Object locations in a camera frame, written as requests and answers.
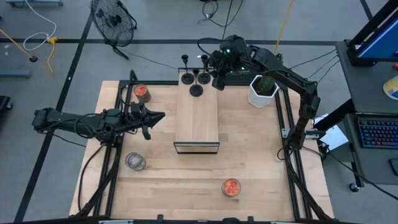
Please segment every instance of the monitor screen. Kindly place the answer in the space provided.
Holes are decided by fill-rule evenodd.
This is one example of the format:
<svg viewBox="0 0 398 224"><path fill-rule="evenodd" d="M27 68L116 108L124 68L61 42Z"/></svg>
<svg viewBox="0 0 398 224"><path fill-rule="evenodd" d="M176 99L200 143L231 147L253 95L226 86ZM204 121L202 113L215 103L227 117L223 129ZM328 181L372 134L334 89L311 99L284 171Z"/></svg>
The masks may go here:
<svg viewBox="0 0 398 224"><path fill-rule="evenodd" d="M358 58L375 61L398 61L398 19L381 26L359 49Z"/></svg>

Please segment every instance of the white paper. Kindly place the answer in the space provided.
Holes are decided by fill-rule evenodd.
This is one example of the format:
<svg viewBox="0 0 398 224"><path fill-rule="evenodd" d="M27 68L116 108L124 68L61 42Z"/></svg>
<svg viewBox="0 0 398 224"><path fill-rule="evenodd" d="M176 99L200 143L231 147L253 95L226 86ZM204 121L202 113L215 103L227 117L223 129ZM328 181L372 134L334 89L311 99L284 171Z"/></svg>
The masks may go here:
<svg viewBox="0 0 398 224"><path fill-rule="evenodd" d="M326 118L329 114L324 114L314 119L314 124L318 123L323 118ZM334 150L337 147L346 144L348 142L347 137L343 134L337 125L326 131L326 135L321 138L321 141L329 145L329 150Z"/></svg>

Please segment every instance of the computer monitor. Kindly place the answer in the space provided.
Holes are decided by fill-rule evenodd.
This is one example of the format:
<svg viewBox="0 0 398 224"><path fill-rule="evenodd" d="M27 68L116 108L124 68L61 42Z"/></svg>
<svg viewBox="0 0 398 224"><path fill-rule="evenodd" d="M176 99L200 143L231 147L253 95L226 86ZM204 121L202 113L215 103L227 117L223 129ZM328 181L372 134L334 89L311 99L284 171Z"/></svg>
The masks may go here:
<svg viewBox="0 0 398 224"><path fill-rule="evenodd" d="M348 55L353 66L373 66L377 62L398 62L397 8L398 1L387 2L349 42Z"/></svg>

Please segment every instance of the green plant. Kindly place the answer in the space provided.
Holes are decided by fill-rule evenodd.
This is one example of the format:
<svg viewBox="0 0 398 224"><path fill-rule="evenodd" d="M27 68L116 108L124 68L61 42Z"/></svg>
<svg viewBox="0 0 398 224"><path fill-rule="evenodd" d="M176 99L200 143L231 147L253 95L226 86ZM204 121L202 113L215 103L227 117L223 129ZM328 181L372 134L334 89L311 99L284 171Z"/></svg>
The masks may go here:
<svg viewBox="0 0 398 224"><path fill-rule="evenodd" d="M282 54L277 54L276 57L281 64L284 63ZM259 81L253 83L253 88L258 95L271 96L275 90L275 79L269 75L263 76Z"/></svg>

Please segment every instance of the orange food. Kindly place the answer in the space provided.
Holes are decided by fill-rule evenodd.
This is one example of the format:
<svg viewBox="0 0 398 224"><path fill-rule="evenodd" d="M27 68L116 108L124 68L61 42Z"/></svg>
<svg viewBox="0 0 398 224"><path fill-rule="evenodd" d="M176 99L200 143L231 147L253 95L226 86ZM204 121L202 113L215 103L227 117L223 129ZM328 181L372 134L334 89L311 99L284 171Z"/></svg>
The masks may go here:
<svg viewBox="0 0 398 224"><path fill-rule="evenodd" d="M240 184L236 180L224 182L224 192L230 196L236 196L240 191Z"/></svg>
<svg viewBox="0 0 398 224"><path fill-rule="evenodd" d="M147 93L148 89L146 86L138 86L134 92L137 96L144 96Z"/></svg>

